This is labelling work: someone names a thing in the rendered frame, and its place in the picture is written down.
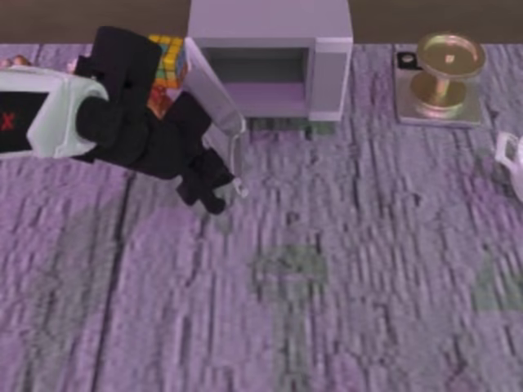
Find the rubik's cube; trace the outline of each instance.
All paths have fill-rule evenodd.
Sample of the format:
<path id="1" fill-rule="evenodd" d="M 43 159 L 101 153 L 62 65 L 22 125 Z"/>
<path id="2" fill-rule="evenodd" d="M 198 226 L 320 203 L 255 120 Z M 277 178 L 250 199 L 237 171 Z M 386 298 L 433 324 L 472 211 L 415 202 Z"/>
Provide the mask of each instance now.
<path id="1" fill-rule="evenodd" d="M 162 47 L 162 58 L 156 72 L 155 84 L 166 88 L 180 88 L 187 74 L 187 58 L 183 38 L 150 35 L 149 39 Z"/>

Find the red x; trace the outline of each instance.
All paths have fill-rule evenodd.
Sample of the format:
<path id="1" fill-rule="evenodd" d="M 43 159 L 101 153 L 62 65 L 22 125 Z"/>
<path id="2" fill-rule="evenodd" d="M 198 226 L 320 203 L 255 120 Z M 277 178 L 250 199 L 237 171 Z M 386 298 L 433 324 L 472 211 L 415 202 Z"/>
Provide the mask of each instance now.
<path id="1" fill-rule="evenodd" d="M 10 131 L 15 126 L 13 125 L 13 120 L 15 119 L 14 113 L 2 113 L 2 127 L 0 131 Z"/>

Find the brown background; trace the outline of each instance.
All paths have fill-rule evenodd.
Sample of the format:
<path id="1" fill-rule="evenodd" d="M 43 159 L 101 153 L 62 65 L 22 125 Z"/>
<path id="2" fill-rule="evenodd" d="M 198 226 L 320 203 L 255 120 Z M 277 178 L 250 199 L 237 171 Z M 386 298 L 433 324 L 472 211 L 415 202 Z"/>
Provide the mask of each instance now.
<path id="1" fill-rule="evenodd" d="M 184 34 L 190 0 L 1 0 L 0 42 L 91 42 L 100 25 Z M 523 42 L 522 0 L 351 0 L 357 42 L 416 42 L 453 30 L 488 42 Z"/>

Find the black object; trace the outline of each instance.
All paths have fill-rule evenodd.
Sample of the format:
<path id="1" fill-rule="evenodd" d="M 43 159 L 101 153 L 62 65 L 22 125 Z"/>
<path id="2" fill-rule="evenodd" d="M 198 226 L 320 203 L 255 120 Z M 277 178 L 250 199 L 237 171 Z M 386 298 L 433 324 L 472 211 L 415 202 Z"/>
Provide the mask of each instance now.
<path id="1" fill-rule="evenodd" d="M 27 132 L 46 92 L 0 91 L 0 154 L 31 151 Z"/>
<path id="2" fill-rule="evenodd" d="M 219 214 L 226 204 L 213 191 L 234 177 L 216 151 L 203 146 L 211 125 L 208 114 L 187 92 L 163 119 L 147 108 L 161 55 L 161 47 L 141 35 L 98 29 L 91 56 L 81 56 L 74 73 L 95 78 L 110 100 L 90 98 L 81 105 L 78 134 L 96 147 L 76 159 L 99 159 L 165 180 L 181 176 L 178 193 L 184 202 L 201 200 L 209 212 Z"/>
<path id="3" fill-rule="evenodd" d="M 411 51 L 399 51 L 398 53 L 396 53 L 396 57 L 398 60 L 399 69 L 410 71 L 423 70 L 423 68 L 421 68 L 418 64 L 418 58 L 416 57 L 416 53 L 413 53 Z"/>

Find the weathered wood plank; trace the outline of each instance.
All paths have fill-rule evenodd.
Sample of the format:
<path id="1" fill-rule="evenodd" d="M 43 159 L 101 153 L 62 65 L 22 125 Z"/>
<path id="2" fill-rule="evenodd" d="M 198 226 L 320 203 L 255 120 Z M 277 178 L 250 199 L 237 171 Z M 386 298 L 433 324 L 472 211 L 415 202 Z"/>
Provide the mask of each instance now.
<path id="1" fill-rule="evenodd" d="M 356 47 L 337 134 L 253 133 L 252 196 L 225 229 L 138 176 L 97 391 L 289 392 L 286 341 L 301 392 L 521 390 L 521 314 L 478 312 L 471 293 L 485 263 L 517 270 L 523 252 L 521 206 L 485 154 L 523 122 L 523 47 L 487 50 L 496 129 L 464 131 L 397 124 L 391 47 Z M 260 272 L 278 259 L 310 269 L 308 295 Z"/>
<path id="2" fill-rule="evenodd" d="M 63 68 L 77 47 L 0 46 Z M 0 162 L 0 391 L 91 390 L 127 173 L 71 160 Z"/>

